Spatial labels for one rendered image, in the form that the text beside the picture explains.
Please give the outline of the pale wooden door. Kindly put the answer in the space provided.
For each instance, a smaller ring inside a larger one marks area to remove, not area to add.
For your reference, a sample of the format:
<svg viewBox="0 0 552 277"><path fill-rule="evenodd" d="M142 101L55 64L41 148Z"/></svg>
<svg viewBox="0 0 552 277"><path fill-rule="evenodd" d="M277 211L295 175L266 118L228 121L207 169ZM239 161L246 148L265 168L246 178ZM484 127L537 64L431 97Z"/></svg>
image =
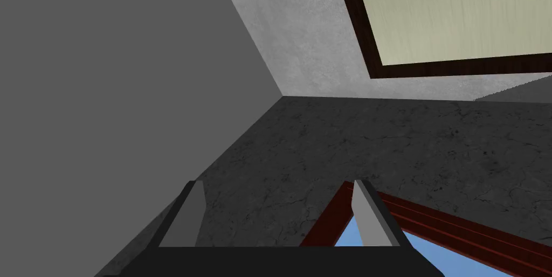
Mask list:
<svg viewBox="0 0 552 277"><path fill-rule="evenodd" d="M384 65L552 53L552 0L363 0Z"/></svg>

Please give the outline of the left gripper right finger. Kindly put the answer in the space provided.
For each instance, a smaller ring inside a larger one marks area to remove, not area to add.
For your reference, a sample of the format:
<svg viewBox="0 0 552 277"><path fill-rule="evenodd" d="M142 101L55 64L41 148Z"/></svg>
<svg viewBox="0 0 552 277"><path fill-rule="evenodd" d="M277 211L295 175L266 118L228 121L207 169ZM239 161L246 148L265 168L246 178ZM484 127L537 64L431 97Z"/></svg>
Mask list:
<svg viewBox="0 0 552 277"><path fill-rule="evenodd" d="M412 246L368 180L354 181L351 208L364 247Z"/></svg>

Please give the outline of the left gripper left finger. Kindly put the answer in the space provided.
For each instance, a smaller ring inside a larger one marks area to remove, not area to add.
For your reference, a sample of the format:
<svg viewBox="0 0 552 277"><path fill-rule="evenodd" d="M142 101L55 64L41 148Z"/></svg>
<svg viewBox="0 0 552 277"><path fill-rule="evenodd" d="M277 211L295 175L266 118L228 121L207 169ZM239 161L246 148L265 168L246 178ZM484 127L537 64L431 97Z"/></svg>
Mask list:
<svg viewBox="0 0 552 277"><path fill-rule="evenodd" d="M194 247L206 210L204 184L194 181L159 247Z"/></svg>

